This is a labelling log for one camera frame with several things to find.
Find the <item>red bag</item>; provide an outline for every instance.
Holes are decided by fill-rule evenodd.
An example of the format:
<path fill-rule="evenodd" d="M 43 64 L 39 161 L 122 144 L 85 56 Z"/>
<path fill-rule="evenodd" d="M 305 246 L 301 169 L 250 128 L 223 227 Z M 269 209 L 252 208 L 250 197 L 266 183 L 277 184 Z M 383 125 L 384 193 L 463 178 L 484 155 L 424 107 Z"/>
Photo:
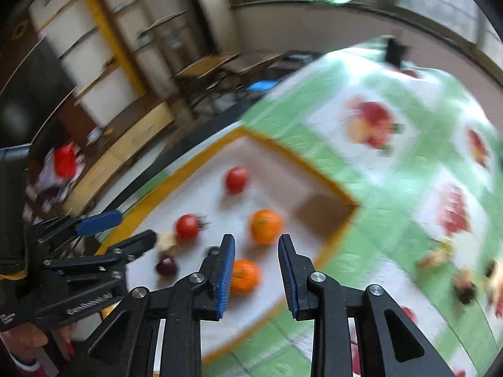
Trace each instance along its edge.
<path fill-rule="evenodd" d="M 59 177 L 64 179 L 75 176 L 77 162 L 73 143 L 54 150 L 54 170 Z"/>

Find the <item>window frame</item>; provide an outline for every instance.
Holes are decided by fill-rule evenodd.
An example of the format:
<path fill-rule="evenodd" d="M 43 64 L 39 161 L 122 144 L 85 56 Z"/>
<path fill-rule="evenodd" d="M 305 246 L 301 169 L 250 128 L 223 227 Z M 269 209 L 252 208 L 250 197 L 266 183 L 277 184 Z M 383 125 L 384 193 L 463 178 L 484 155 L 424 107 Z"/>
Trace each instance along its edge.
<path fill-rule="evenodd" d="M 258 3 L 306 3 L 309 0 L 231 0 L 232 8 Z M 430 34 L 446 43 L 467 57 L 471 62 L 485 71 L 491 79 L 503 88 L 503 69 L 501 69 L 483 50 L 485 39 L 486 17 L 480 7 L 477 10 L 475 42 L 471 42 L 449 27 L 407 8 L 400 7 L 396 0 L 351 0 L 341 7 L 330 6 L 329 9 L 354 8 L 370 11 L 385 17 L 403 22 Z"/>

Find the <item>orange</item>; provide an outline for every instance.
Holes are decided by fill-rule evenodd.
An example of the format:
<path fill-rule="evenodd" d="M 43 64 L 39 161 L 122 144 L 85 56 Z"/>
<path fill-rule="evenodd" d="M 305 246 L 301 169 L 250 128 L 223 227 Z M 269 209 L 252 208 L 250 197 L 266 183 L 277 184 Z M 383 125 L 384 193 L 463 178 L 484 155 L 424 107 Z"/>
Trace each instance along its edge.
<path fill-rule="evenodd" d="M 234 262 L 230 291 L 232 293 L 248 293 L 253 291 L 260 283 L 260 268 L 255 263 L 246 259 Z"/>
<path fill-rule="evenodd" d="M 283 219 L 272 210 L 260 210 L 253 214 L 251 220 L 251 235 L 260 245 L 275 242 L 283 230 Z"/>

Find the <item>green checkered tablecloth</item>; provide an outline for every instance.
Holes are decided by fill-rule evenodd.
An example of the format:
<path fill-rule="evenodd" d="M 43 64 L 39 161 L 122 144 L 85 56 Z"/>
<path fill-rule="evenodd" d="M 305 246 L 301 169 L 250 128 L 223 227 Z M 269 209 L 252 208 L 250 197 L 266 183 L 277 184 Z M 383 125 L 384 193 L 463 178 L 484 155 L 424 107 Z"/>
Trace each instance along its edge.
<path fill-rule="evenodd" d="M 388 290 L 386 279 L 400 279 L 392 296 L 432 319 L 427 323 L 434 328 L 424 319 L 418 326 L 453 371 L 483 375 L 503 346 L 503 322 L 495 319 L 494 307 L 488 309 L 481 282 L 487 262 L 503 256 L 499 136 L 451 75 L 408 64 L 415 78 L 378 63 L 385 45 L 380 37 L 323 56 L 257 103 L 243 123 L 286 146 L 361 206 L 323 271 L 350 287 L 382 279 Z M 358 101 L 382 104 L 400 134 L 376 144 L 377 136 L 355 124 Z M 452 192 L 464 197 L 469 228 L 449 230 L 459 254 L 443 266 L 418 270 L 418 257 L 445 236 L 439 206 L 452 202 Z M 465 266 L 478 285 L 469 306 L 454 298 L 452 287 Z M 204 376 L 305 377 L 311 334 L 312 323 L 295 322 L 285 309 L 206 366 Z"/>

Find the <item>white tray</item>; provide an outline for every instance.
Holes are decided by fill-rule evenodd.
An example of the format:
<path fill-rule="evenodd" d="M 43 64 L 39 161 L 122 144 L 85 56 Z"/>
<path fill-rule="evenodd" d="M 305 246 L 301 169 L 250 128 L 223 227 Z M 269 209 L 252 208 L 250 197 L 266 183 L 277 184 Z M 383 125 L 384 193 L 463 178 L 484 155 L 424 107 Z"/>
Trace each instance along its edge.
<path fill-rule="evenodd" d="M 227 195 L 223 177 L 237 165 L 248 169 L 250 186 L 242 194 Z M 155 207 L 134 232 L 173 231 L 175 221 L 183 214 L 206 215 L 211 222 L 209 227 L 200 233 L 196 244 L 177 255 L 178 279 L 197 271 L 206 249 L 219 245 L 224 234 L 235 237 L 236 259 L 252 260 L 261 268 L 262 284 L 256 291 L 231 295 L 220 322 L 201 322 L 203 357 L 242 338 L 277 302 L 285 299 L 277 243 L 258 246 L 250 239 L 250 216 L 261 209 L 280 213 L 286 223 L 284 233 L 291 235 L 298 253 L 311 259 L 318 257 L 348 213 L 344 202 L 321 180 L 255 140 L 241 137 L 200 167 Z M 129 289 L 145 286 L 155 291 L 172 284 L 155 271 L 158 259 L 159 252 L 150 250 L 127 265 Z M 156 370 L 159 354 L 158 343 Z"/>

